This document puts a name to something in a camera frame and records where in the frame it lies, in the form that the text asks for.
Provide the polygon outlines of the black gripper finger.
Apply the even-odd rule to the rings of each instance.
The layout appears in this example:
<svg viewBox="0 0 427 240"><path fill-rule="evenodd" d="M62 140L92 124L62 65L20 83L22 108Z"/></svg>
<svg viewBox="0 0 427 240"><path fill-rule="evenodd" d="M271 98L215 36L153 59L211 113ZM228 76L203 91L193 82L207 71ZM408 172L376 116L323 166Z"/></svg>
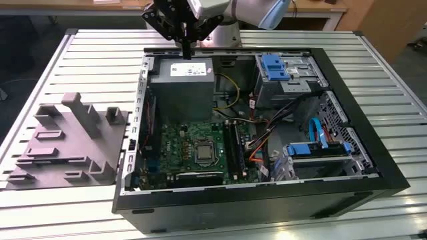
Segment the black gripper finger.
<svg viewBox="0 0 427 240"><path fill-rule="evenodd" d="M221 14L204 20L197 20L192 16L187 20L187 60L192 58L192 44L208 37L223 20L224 16Z"/></svg>
<svg viewBox="0 0 427 240"><path fill-rule="evenodd" d="M141 14L141 18L165 40L175 41L175 45L181 49L181 57L184 60L187 60L187 39L184 35L184 25L183 23L176 25L169 25L167 22L157 23L159 14L163 16L156 7L147 7Z"/></svg>

